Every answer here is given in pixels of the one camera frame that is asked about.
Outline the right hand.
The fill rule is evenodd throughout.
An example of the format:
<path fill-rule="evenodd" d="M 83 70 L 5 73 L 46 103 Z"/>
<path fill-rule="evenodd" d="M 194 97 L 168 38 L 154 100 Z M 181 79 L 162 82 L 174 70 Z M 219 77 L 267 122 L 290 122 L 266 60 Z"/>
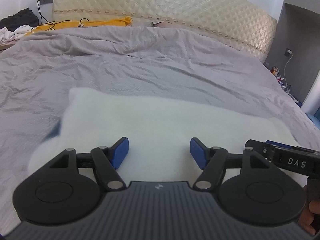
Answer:
<path fill-rule="evenodd" d="M 309 204 L 306 204 L 298 220 L 298 224 L 313 236 L 316 234 L 316 229 L 311 224 L 314 221 L 315 215 L 319 215 L 319 207 L 320 203 L 316 200 L 313 200 Z"/>

